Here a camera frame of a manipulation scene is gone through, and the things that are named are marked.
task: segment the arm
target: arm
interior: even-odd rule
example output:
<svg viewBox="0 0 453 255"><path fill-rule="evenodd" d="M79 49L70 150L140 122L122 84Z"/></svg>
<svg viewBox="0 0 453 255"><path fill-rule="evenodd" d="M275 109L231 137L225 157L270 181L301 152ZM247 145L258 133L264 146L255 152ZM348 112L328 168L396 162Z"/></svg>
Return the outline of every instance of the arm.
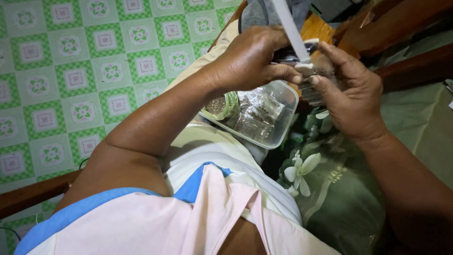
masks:
<svg viewBox="0 0 453 255"><path fill-rule="evenodd" d="M313 76L337 128L363 151L384 195L396 236L409 250L453 254L453 191L386 128L380 113L381 79L344 51L322 44L348 89Z"/></svg>
<svg viewBox="0 0 453 255"><path fill-rule="evenodd" d="M112 130L55 211L119 187L169 196L158 159L204 105L226 92L251 90L275 79L302 80L293 67L270 65L273 52L288 44L281 27L244 31L217 60L138 108Z"/></svg>

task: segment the floral tile pattern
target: floral tile pattern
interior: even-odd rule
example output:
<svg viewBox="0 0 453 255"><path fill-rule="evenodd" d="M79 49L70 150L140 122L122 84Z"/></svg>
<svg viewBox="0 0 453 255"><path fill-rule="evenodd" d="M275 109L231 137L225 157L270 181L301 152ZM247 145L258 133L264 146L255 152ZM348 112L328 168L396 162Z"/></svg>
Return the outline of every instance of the floral tile pattern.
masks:
<svg viewBox="0 0 453 255"><path fill-rule="evenodd" d="M0 193L73 171L204 55L241 0L0 0ZM60 197L8 217L24 236ZM0 229L0 255L17 240Z"/></svg>

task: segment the black cable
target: black cable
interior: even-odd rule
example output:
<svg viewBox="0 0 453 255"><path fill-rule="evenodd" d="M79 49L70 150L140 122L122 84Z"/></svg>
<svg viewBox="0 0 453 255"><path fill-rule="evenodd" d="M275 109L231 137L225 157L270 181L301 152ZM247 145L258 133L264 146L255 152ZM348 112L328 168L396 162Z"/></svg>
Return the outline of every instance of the black cable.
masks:
<svg viewBox="0 0 453 255"><path fill-rule="evenodd" d="M85 161L87 161L88 159L90 159L90 158L86 158L86 159L84 159L84 160L82 161L82 163L80 163L80 165L79 165L79 170L80 170L80 168L82 168L82 164L83 164Z"/></svg>
<svg viewBox="0 0 453 255"><path fill-rule="evenodd" d="M12 229L12 228L7 228L7 227L0 227L0 229L6 229L6 230L9 230L9 231L13 231L14 234L16 234L17 239L19 239L19 241L21 240L19 234L18 234L14 229Z"/></svg>

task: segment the plastic container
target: plastic container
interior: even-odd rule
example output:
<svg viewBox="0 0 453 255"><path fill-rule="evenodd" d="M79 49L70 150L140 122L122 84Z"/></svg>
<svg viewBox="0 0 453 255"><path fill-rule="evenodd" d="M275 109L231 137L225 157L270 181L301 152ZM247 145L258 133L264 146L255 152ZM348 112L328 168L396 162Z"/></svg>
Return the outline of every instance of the plastic container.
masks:
<svg viewBox="0 0 453 255"><path fill-rule="evenodd" d="M278 146L280 146L280 144L283 142L283 138L285 137L286 132L289 129L289 125L291 124L291 120L293 119L294 112L296 111L297 108L297 104L299 103L299 96L297 95L297 92L293 88L291 88L282 81L273 81L269 84L264 85L263 88L265 90L273 91L277 100L285 105L285 108L281 113L280 118L275 122L275 128L269 134L269 137L266 139L265 143L260 143L235 130L232 130L231 128L223 125L222 123L209 118L202 112L199 112L198 114L205 117L209 121L215 123L216 125L224 128L228 132L235 134L239 137L242 137L247 141L250 141L268 150L275 149Z"/></svg>

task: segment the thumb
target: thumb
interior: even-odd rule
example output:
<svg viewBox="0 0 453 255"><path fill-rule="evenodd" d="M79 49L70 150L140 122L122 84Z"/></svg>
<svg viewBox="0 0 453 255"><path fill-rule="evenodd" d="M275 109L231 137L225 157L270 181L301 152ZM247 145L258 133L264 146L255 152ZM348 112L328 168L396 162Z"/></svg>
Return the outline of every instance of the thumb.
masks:
<svg viewBox="0 0 453 255"><path fill-rule="evenodd" d="M310 77L310 83L319 91L327 106L346 98L346 95L324 76L313 75Z"/></svg>
<svg viewBox="0 0 453 255"><path fill-rule="evenodd" d="M302 74L287 64L269 65L268 74L270 74L271 80L284 80L294 84L300 84L302 82Z"/></svg>

